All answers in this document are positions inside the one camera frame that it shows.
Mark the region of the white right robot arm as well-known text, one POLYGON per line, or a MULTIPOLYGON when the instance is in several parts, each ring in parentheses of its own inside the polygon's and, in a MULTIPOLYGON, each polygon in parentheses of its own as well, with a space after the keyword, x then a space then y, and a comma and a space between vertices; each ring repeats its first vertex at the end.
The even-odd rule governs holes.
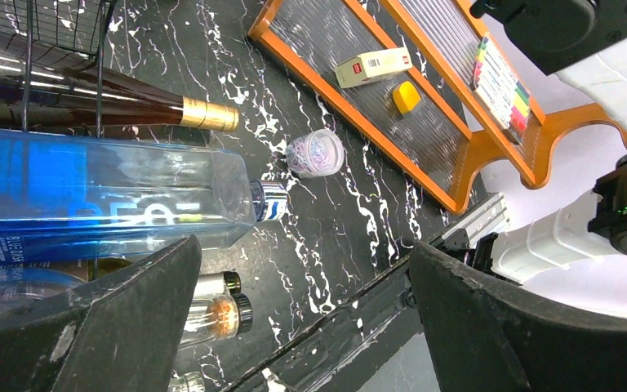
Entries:
POLYGON ((476 1, 471 15, 501 23, 543 74, 590 99, 549 115, 538 133, 545 161, 561 142, 579 149, 571 169, 597 174, 569 204, 467 251, 467 265, 523 284, 580 261, 627 256, 627 1, 476 1))

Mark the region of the blue square glass bottle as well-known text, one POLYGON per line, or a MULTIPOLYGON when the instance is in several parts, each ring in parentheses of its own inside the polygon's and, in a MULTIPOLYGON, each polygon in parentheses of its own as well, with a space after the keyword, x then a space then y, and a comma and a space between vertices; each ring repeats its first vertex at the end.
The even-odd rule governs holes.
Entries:
POLYGON ((231 151, 0 129, 0 265, 227 248, 287 204, 231 151))

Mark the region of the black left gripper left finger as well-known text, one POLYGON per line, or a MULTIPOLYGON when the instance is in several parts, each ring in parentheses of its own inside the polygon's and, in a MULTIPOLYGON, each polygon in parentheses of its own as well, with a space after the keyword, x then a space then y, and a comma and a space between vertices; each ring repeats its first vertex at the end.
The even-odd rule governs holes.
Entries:
POLYGON ((0 391, 164 391, 202 262, 195 237, 0 315, 0 391))

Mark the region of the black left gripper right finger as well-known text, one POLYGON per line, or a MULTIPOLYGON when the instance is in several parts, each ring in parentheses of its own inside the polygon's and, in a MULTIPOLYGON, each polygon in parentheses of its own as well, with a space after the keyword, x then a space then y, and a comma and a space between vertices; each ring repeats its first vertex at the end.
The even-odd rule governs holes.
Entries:
POLYGON ((442 391, 627 391, 627 319, 581 310, 420 243, 411 288, 442 391))

